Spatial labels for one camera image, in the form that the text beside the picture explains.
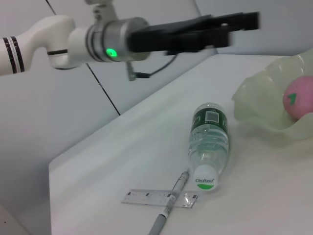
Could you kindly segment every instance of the gray pen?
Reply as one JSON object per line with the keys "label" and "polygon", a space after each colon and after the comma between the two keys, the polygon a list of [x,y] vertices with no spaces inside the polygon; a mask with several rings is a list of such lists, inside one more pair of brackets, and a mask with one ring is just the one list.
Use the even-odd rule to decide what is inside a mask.
{"label": "gray pen", "polygon": [[[172,191],[182,191],[182,189],[184,188],[187,180],[189,178],[189,170],[184,171],[181,176],[178,178],[178,180],[176,181]],[[150,232],[148,235],[159,235],[164,227],[164,224],[166,222],[166,219],[168,218],[168,216],[170,215],[175,201],[176,199],[179,197],[179,193],[175,193],[171,194],[168,198],[168,202],[165,206],[165,208],[162,210],[162,212],[158,215],[158,217],[156,218],[155,223],[153,224]]]}

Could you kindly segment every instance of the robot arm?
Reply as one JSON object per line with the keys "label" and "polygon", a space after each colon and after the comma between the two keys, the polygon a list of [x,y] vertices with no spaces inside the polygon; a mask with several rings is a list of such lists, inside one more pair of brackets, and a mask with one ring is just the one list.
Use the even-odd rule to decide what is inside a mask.
{"label": "robot arm", "polygon": [[73,69],[87,62],[126,62],[134,80],[130,62],[145,60],[152,51],[173,55],[206,46],[227,47],[230,32],[259,28],[258,13],[149,26],[138,17],[118,20],[111,0],[86,2],[100,3],[94,9],[95,24],[89,28],[75,28],[68,16],[51,16],[20,36],[0,39],[0,75],[29,70],[35,50],[45,47],[55,69]]}

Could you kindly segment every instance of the ruler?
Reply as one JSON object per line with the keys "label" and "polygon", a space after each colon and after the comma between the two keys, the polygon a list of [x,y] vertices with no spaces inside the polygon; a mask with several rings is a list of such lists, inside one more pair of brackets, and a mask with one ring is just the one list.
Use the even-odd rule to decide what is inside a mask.
{"label": "ruler", "polygon": [[176,199],[174,207],[191,209],[199,196],[199,192],[132,189],[126,193],[122,203],[166,206],[168,203],[168,197],[171,195],[179,195],[179,197]]}

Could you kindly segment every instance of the pink ball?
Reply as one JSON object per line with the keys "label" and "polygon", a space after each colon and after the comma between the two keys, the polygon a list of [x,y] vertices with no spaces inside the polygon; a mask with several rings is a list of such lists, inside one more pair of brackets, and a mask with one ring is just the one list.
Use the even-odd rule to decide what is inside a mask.
{"label": "pink ball", "polygon": [[313,76],[302,76],[291,82],[283,103],[287,113],[296,119],[313,112]]}

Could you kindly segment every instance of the white table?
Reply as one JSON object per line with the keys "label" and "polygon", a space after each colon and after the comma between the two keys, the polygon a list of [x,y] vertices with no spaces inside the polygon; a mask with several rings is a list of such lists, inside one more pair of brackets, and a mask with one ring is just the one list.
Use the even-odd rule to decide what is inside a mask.
{"label": "white table", "polygon": [[311,235],[312,139],[274,146],[261,131],[242,133],[232,116],[240,83],[277,58],[210,57],[57,157],[49,167],[52,234],[146,235],[160,208],[120,201],[131,188],[173,187],[188,165],[193,112],[209,101],[226,107],[230,162],[218,190],[191,210],[174,209],[162,234]]}

